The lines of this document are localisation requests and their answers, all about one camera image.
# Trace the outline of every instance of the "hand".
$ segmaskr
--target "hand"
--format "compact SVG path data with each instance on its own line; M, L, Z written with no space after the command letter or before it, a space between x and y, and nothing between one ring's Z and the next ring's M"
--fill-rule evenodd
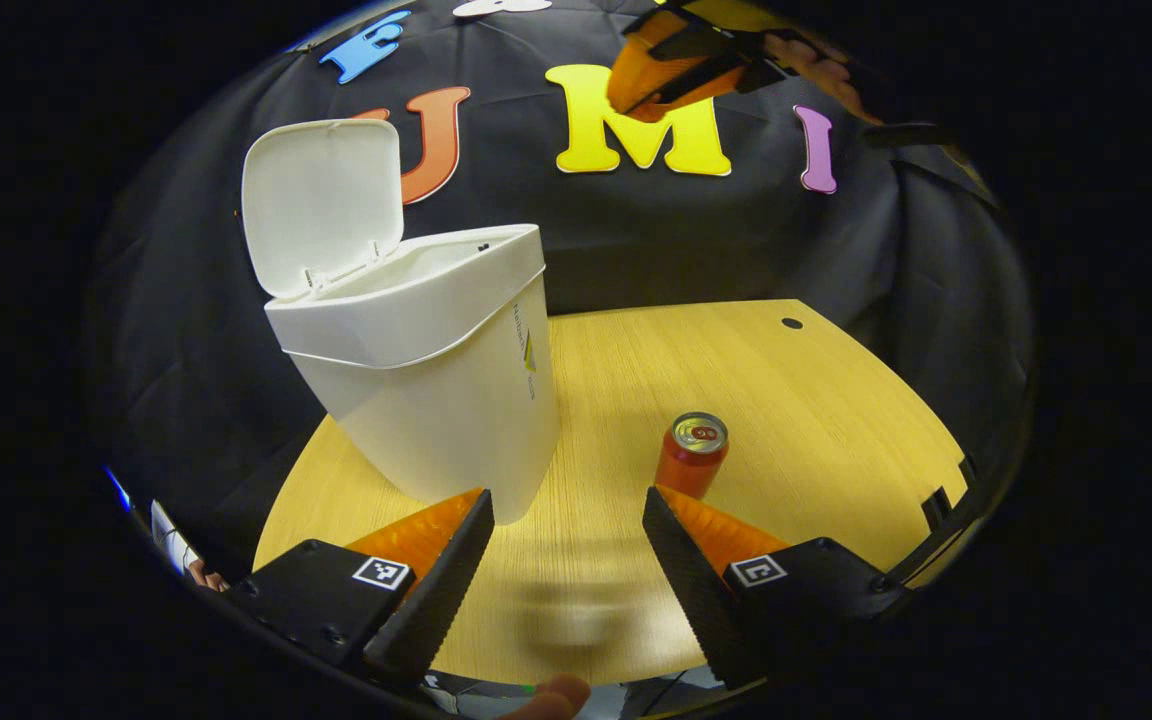
M559 673L536 685L531 702L497 720L573 720L589 700L589 683L571 673Z
M844 68L847 55L840 50L835 50L819 37L812 36L803 29L795 28L795 32L806 37L814 46L820 47L826 56L820 58L812 46L802 40L782 40L772 33L765 36L763 48L773 58L780 60L782 65L794 68L799 76L814 83L826 94L838 100L849 113L856 118L867 120L876 126L881 126L882 120L873 118L861 106L861 94L856 88L851 86L851 74Z
M200 584L203 588L211 588L217 592L228 591L229 589L229 583L225 582L225 578L220 577L220 573L206 571L200 558L192 561L188 566L188 570L189 575L192 575L194 582Z

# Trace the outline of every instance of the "bin hinge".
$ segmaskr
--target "bin hinge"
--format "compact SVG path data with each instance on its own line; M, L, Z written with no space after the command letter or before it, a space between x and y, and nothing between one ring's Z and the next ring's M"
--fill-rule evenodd
M362 263L362 265L371 266L376 265L380 260L380 243L374 240L367 241L367 258Z
M310 295L314 296L317 293L323 291L323 288L328 283L328 279L323 276L323 270L305 268L305 282L310 285Z

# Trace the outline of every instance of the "black cloth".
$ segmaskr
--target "black cloth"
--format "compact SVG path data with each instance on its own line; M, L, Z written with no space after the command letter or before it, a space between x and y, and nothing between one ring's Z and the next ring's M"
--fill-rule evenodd
M987 190L943 151L873 150L805 81L719 97L729 177L622 156L568 174L556 65L612 65L650 0L558 0L457 22L407 6L397 51L347 85L320 59L376 17L266 60L174 132L119 196L84 301L86 404L123 486L164 502L225 577L250 571L262 525L323 407L266 323L241 217L243 158L271 128L387 108L403 170L420 158L414 96L471 88L456 174L404 209L404 237L540 225L551 314L727 300L803 300L929 402L983 473L1020 439L1033 365L1018 252ZM805 190L794 105L826 114L838 191Z

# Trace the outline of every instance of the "yellow logo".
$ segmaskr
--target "yellow logo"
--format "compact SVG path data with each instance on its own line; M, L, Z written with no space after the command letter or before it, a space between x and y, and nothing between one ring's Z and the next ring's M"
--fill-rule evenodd
M536 372L536 358L531 355L531 331L526 332L526 347L522 350L522 366Z

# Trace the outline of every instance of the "pink letter i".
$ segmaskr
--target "pink letter i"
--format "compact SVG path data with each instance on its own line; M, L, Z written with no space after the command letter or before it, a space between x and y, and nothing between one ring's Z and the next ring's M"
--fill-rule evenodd
M829 162L829 119L803 105L794 106L794 114L803 120L803 136L808 143L808 169L799 179L808 190L832 195L838 190Z

